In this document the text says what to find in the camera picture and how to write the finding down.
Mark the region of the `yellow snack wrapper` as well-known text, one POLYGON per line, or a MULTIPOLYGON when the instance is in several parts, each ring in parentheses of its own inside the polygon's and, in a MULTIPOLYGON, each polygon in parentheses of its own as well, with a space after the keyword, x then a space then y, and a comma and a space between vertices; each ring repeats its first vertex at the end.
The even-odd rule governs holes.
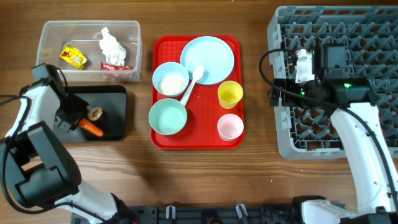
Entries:
POLYGON ((60 58, 68 62, 70 65, 73 65, 78 70, 84 69, 84 64, 87 61, 87 58, 84 54, 74 47, 65 46, 60 53, 60 58))

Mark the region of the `white napkin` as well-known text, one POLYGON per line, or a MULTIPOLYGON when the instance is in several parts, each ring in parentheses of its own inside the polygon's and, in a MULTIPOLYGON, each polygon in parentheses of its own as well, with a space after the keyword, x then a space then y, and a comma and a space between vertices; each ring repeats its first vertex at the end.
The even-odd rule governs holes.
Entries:
POLYGON ((111 65, 124 66, 126 49, 109 33, 107 27, 101 30, 103 38, 99 41, 102 54, 106 57, 106 62, 111 65))

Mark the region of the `light blue rice bowl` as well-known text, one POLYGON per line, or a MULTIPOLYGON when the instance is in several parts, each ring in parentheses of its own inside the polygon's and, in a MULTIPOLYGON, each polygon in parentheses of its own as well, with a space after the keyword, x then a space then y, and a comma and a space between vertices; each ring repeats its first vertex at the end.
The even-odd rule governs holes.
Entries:
POLYGON ((167 97, 181 95, 189 83, 189 74, 186 68, 177 62, 165 62, 153 72, 153 87, 167 97))

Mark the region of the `brown food lump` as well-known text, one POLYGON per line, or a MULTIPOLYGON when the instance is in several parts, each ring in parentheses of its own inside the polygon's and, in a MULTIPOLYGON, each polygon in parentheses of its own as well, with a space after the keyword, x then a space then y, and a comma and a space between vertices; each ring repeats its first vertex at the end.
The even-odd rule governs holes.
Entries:
POLYGON ((99 106, 97 106, 97 107, 94 107, 94 108, 90 108, 90 109, 88 110, 87 118, 88 118, 90 121, 97 121, 97 120, 100 119, 100 117, 102 116, 102 114, 103 114, 102 108, 99 107, 99 106))

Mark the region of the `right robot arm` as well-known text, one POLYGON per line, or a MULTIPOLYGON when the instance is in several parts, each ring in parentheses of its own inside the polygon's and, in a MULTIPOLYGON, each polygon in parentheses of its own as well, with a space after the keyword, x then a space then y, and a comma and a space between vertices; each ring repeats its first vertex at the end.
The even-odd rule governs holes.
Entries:
POLYGON ((397 171, 382 135, 376 93, 367 78, 351 78, 343 44, 291 50, 294 79, 267 80, 272 106, 323 106, 338 133, 356 188, 358 211, 318 196, 295 197, 300 223, 397 223, 397 171))

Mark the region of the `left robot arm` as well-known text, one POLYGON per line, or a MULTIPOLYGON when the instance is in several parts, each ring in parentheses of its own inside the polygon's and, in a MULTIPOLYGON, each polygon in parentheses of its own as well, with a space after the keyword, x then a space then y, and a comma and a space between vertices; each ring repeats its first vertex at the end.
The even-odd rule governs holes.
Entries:
POLYGON ((81 172, 54 126, 82 128, 96 137, 103 131, 88 119, 89 104, 68 91, 63 72, 42 63, 32 68, 34 82, 4 102, 20 100, 13 127, 1 140, 1 188, 8 204, 29 215, 61 208, 89 223, 139 223, 117 196, 98 190, 81 172))

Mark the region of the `red snack wrapper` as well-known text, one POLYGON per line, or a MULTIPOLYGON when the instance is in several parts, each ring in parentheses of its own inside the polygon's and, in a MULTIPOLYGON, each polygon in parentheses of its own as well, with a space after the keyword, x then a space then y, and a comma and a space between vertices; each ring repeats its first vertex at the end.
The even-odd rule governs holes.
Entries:
POLYGON ((110 63, 101 62, 101 70, 132 70, 134 67, 123 66, 123 65, 112 65, 110 63))

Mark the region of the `green bowl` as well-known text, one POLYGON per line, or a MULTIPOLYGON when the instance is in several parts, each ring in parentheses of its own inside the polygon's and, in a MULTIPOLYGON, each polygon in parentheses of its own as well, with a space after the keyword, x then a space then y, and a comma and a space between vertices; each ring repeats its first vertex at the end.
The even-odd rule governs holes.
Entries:
POLYGON ((187 122, 187 111, 180 101, 165 98, 157 101, 149 111, 152 129, 162 135, 177 134, 187 122))

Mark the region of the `orange carrot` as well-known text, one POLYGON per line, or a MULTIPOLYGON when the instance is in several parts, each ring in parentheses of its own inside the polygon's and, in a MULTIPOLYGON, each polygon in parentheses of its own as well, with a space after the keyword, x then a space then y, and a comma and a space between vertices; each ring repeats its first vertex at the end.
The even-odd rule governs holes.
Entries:
POLYGON ((80 128, 83 128, 90 132, 91 134, 94 134, 95 136, 102 137, 103 136, 103 131, 95 126, 91 121, 83 118, 79 123, 78 123, 80 128))

